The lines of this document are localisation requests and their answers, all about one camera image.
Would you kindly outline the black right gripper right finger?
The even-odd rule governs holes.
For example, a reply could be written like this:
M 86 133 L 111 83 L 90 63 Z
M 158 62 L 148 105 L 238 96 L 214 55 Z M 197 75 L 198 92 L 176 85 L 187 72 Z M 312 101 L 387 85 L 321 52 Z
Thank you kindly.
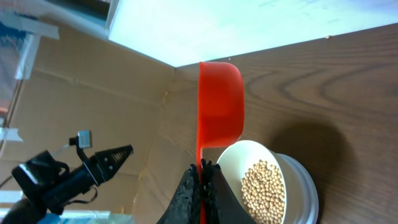
M 201 223 L 255 224 L 240 205 L 219 164 L 201 160 Z

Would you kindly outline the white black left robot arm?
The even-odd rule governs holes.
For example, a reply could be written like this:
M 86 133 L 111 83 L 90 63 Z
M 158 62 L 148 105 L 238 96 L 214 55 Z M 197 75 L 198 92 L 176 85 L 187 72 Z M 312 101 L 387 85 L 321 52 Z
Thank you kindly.
M 77 200 L 75 197 L 96 190 L 112 179 L 127 158 L 133 154 L 131 145 L 107 149 L 88 157 L 80 147 L 76 153 L 82 165 L 74 170 L 44 151 L 19 164 L 12 170 L 12 177 L 21 187 L 25 197 L 18 201 L 3 218 L 3 223 L 38 223 L 47 212 L 61 215 L 66 206 L 73 203 L 87 204 L 94 201 Z

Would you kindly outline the red measuring scoop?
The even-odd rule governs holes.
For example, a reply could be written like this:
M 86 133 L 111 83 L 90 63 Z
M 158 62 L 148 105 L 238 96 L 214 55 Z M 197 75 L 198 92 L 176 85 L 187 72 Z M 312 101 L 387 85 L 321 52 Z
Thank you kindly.
M 234 144 L 244 125 L 244 87 L 240 71 L 226 62 L 200 62 L 197 96 L 196 164 L 201 182 L 204 148 Z

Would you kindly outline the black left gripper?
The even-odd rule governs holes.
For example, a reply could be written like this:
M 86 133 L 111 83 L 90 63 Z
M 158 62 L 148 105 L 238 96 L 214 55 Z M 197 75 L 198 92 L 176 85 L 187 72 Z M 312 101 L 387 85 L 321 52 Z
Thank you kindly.
M 77 195 L 112 179 L 133 153 L 131 145 L 107 149 L 96 152 L 95 159 L 88 159 L 70 170 L 66 163 L 56 161 L 51 153 L 43 151 L 13 168 L 12 176 L 40 214 L 50 210 L 61 215 L 65 206 L 76 202 Z

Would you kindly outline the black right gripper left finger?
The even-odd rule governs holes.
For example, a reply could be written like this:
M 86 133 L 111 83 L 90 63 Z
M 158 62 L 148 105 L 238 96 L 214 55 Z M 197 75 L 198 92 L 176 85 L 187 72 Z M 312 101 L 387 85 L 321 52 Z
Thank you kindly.
M 199 224 L 201 189 L 197 167 L 191 164 L 183 173 L 177 189 L 157 224 Z

